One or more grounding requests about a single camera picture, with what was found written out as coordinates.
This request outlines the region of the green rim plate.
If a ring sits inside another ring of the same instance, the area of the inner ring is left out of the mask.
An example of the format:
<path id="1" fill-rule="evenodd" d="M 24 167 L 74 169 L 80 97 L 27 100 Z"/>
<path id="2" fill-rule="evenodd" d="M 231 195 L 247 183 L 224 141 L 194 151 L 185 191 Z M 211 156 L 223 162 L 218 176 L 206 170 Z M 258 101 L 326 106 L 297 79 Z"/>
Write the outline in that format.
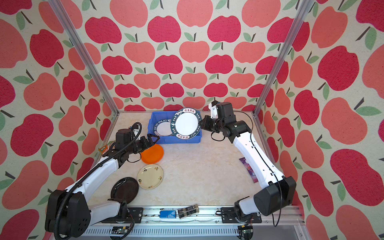
<path id="1" fill-rule="evenodd" d="M 154 125 L 154 133 L 159 137 L 172 136 L 171 119 L 160 120 Z"/>
<path id="2" fill-rule="evenodd" d="M 170 128 L 172 135 L 181 140 L 190 140 L 201 131 L 199 122 L 202 116 L 193 108 L 183 108 L 171 118 Z"/>

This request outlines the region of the orange plastic plate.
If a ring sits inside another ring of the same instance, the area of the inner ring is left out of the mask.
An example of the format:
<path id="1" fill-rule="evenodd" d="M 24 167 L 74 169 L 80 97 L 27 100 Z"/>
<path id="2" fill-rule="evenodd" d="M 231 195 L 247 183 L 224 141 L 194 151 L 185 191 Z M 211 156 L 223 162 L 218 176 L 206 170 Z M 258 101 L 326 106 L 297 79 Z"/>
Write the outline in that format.
<path id="1" fill-rule="evenodd" d="M 141 160 L 147 164 L 156 164 L 162 160 L 164 156 L 164 149 L 160 145 L 154 145 L 151 148 L 141 153 Z"/>

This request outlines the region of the cream floral plate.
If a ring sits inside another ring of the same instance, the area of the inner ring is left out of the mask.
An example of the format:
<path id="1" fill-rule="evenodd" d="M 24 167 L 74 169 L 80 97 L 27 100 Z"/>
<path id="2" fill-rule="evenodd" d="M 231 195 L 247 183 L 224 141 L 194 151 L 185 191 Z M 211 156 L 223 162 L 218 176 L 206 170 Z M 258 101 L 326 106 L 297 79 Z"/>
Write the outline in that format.
<path id="1" fill-rule="evenodd" d="M 164 178 L 163 169 L 156 164 L 144 166 L 137 175 L 139 186 L 145 190 L 156 188 Z"/>

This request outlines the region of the black plate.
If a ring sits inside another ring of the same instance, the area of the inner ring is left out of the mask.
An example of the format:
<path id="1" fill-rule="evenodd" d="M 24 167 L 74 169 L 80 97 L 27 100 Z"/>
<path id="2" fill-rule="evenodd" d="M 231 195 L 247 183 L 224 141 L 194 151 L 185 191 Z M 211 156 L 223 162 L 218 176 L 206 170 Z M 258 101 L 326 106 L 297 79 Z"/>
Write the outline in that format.
<path id="1" fill-rule="evenodd" d="M 139 183 L 132 177 L 120 179 L 112 187 L 110 199 L 113 201 L 127 204 L 131 203 L 139 192 Z"/>

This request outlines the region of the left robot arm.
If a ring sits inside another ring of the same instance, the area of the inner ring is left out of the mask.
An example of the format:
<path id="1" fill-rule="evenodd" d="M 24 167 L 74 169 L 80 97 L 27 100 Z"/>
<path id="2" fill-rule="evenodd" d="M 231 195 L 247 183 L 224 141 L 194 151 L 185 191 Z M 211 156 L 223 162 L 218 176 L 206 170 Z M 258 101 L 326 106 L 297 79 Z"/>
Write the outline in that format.
<path id="1" fill-rule="evenodd" d="M 82 178 L 64 190 L 55 190 L 49 196 L 45 230 L 57 240 L 77 238 L 89 226 L 118 215 L 121 203 L 108 200 L 89 206 L 88 202 L 101 184 L 116 172 L 132 154 L 140 154 L 154 146 L 159 137 L 147 134 L 139 137 L 126 130 L 128 137 L 117 136 L 101 160 Z"/>

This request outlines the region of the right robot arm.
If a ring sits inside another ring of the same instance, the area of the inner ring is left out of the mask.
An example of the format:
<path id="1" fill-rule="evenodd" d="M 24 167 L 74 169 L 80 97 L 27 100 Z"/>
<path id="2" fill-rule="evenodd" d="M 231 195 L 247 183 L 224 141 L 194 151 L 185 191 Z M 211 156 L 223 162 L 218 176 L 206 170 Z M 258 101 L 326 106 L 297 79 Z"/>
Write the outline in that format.
<path id="1" fill-rule="evenodd" d="M 226 123 L 224 119 L 205 116 L 199 125 L 209 132 L 223 133 L 243 154 L 259 181 L 261 190 L 258 193 L 235 202 L 234 211 L 238 220 L 243 221 L 256 213 L 269 216 L 293 203 L 296 181 L 293 177 L 285 177 L 276 168 L 257 144 L 251 128 L 244 121 L 232 119 Z"/>

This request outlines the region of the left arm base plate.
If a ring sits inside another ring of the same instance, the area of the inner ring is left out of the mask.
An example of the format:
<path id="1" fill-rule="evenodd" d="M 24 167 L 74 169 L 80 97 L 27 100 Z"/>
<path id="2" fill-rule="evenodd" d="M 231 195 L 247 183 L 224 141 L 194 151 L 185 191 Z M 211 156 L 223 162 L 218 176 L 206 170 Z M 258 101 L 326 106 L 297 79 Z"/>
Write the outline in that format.
<path id="1" fill-rule="evenodd" d="M 140 224 L 143 216 L 143 208 L 122 208 L 114 217 L 107 218 L 102 223 L 109 224 L 130 224 L 134 220 L 135 224 Z"/>

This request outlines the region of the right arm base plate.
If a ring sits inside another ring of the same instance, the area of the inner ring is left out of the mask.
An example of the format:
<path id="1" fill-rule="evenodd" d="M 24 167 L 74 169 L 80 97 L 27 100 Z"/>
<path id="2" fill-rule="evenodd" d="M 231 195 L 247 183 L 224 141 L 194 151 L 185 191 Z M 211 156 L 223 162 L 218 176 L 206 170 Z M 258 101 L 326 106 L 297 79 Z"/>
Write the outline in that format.
<path id="1" fill-rule="evenodd" d="M 261 224 L 262 218 L 259 213 L 253 213 L 243 217 L 236 215 L 234 207 L 222 207 L 219 212 L 223 224 Z"/>

